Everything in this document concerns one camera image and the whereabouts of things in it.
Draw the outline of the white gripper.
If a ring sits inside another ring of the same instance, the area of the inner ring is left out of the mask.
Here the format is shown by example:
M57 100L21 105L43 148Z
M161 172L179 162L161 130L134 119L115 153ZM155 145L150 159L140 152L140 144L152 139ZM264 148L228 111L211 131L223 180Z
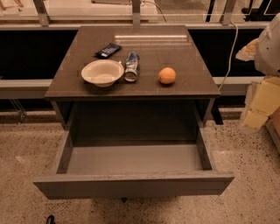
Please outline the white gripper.
M250 61L255 59L256 44L255 38L246 44L235 57L238 60ZM256 86L255 95L249 108L244 109L240 117L240 130L242 132L257 132L268 120L266 115L272 115L280 107L280 78L271 76L264 79Z

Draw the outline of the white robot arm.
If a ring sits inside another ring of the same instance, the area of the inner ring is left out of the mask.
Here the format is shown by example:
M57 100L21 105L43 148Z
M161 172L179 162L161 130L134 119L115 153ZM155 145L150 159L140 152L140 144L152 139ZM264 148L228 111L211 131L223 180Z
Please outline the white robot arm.
M245 109L241 113L241 130L254 133L280 107L280 13L235 57L253 60L255 69L265 75L261 82L253 82L248 87Z

